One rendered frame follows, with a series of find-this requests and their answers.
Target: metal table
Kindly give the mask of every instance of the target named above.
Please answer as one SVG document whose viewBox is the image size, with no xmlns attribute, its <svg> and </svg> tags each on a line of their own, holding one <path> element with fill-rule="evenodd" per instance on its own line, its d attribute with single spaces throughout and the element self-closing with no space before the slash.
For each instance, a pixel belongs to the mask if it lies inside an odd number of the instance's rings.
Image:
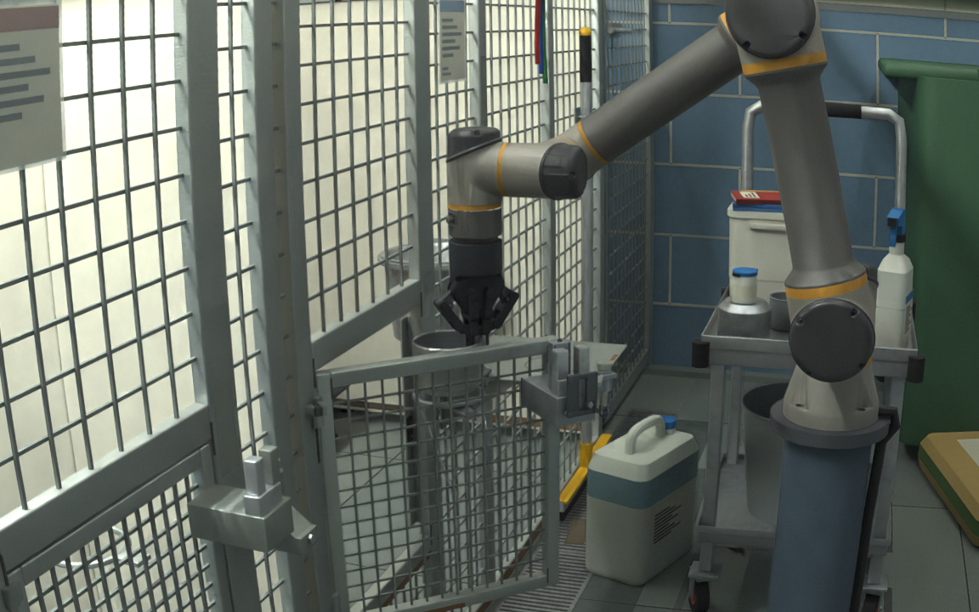
<svg viewBox="0 0 979 612">
<path fill-rule="evenodd" d="M 705 491 L 697 526 L 700 543 L 699 560 L 690 566 L 690 578 L 695 582 L 718 580 L 720 567 L 714 562 L 716 547 L 750 547 L 772 550 L 776 541 L 776 525 L 754 518 L 746 507 L 746 469 L 738 453 L 738 424 L 742 414 L 743 369 L 786 369 L 795 367 L 789 351 L 788 334 L 770 331 L 764 337 L 728 337 L 716 333 L 714 310 L 702 332 L 702 340 L 710 344 L 710 398 L 708 403 L 708 445 L 705 450 Z M 909 357 L 917 355 L 916 329 L 910 334 L 910 348 L 876 348 L 874 375 L 883 377 L 882 405 L 897 408 L 901 414 L 908 378 Z M 727 368 L 731 369 L 731 413 L 727 424 L 727 448 L 722 448 L 723 399 Z M 893 497 L 894 470 L 897 468 L 897 436 L 886 447 L 882 480 L 879 484 L 878 505 L 875 507 L 874 528 L 871 534 L 870 563 L 863 590 L 879 597 L 886 595 L 886 580 L 882 576 L 882 560 L 892 549 L 892 518 L 890 502 Z"/>
</svg>

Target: caster wheel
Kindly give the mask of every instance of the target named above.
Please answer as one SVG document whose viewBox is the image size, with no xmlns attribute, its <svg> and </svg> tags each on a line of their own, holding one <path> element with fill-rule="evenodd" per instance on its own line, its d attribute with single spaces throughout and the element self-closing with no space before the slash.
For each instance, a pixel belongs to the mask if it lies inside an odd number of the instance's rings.
<svg viewBox="0 0 979 612">
<path fill-rule="evenodd" d="M 877 595 L 869 595 L 863 598 L 863 612 L 879 612 L 881 601 Z"/>
<path fill-rule="evenodd" d="M 692 612 L 708 612 L 708 582 L 694 582 L 690 609 Z"/>
</svg>

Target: blue spray nozzle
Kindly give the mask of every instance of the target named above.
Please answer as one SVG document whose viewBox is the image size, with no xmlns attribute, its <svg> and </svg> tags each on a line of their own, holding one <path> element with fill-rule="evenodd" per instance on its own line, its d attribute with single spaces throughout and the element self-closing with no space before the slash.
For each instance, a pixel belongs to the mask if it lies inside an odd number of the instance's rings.
<svg viewBox="0 0 979 612">
<path fill-rule="evenodd" d="M 886 225 L 890 226 L 890 247 L 897 247 L 897 237 L 905 236 L 905 209 L 891 208 L 886 214 Z"/>
</svg>

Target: tiled floor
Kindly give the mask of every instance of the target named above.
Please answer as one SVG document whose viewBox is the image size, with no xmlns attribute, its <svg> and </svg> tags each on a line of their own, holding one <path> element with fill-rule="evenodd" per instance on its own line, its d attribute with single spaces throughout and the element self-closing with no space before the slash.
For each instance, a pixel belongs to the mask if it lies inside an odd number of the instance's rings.
<svg viewBox="0 0 979 612">
<path fill-rule="evenodd" d="M 743 391 L 772 383 L 759 375 L 747 378 Z M 614 431 L 629 411 L 677 414 L 680 427 L 707 440 L 708 379 L 688 373 L 649 371 L 611 419 Z M 897 612 L 979 612 L 979 549 L 969 542 L 905 449 L 898 457 L 894 484 L 893 553 L 885 573 L 893 588 Z M 699 487 L 703 487 L 699 477 Z M 681 558 L 642 587 L 592 576 L 574 612 L 657 612 L 690 609 L 688 566 Z M 722 578 L 711 584 L 712 612 L 759 612 L 766 609 L 770 554 L 739 554 L 717 549 Z"/>
</svg>

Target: black pole grip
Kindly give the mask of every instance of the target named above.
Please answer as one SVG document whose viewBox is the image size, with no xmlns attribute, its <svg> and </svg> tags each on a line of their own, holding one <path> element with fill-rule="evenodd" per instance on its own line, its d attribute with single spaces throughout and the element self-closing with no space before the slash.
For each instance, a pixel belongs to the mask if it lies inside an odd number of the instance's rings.
<svg viewBox="0 0 979 612">
<path fill-rule="evenodd" d="M 908 358 L 908 375 L 905 376 L 905 380 L 910 383 L 923 383 L 924 382 L 924 363 L 927 357 L 924 355 L 913 355 Z"/>
<path fill-rule="evenodd" d="M 580 28 L 580 82 L 591 82 L 591 30 Z"/>
<path fill-rule="evenodd" d="M 826 115 L 843 117 L 843 119 L 863 119 L 860 105 L 850 105 L 848 102 L 826 102 Z"/>
<path fill-rule="evenodd" d="M 697 369 L 708 367 L 708 342 L 694 340 L 693 352 L 690 355 L 690 365 Z"/>
</svg>

